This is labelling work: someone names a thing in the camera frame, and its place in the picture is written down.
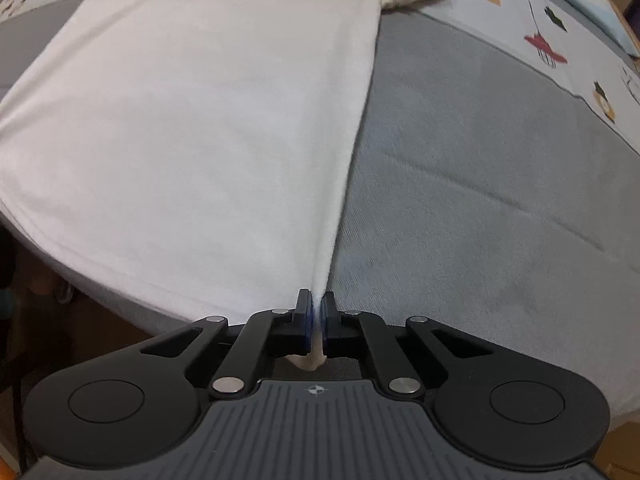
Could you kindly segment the white t-shirt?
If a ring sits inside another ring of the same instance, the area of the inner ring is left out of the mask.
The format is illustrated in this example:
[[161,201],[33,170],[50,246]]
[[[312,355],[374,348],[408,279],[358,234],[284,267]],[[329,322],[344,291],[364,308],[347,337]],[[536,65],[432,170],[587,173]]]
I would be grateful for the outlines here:
[[422,0],[84,0],[1,102],[1,212],[145,307],[326,291],[381,13]]

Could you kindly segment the grey printed bed sheet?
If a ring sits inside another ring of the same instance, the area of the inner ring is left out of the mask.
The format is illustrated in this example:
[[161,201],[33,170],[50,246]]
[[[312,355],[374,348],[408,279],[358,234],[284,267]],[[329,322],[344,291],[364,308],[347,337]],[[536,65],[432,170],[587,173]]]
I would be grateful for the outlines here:
[[[1,27],[1,102],[84,0]],[[639,411],[639,83],[549,0],[511,0],[503,34],[541,32],[529,65],[444,19],[462,0],[382,11],[326,291],[347,310],[414,314],[584,375],[612,419]],[[127,299],[10,232],[153,334],[194,320]]]

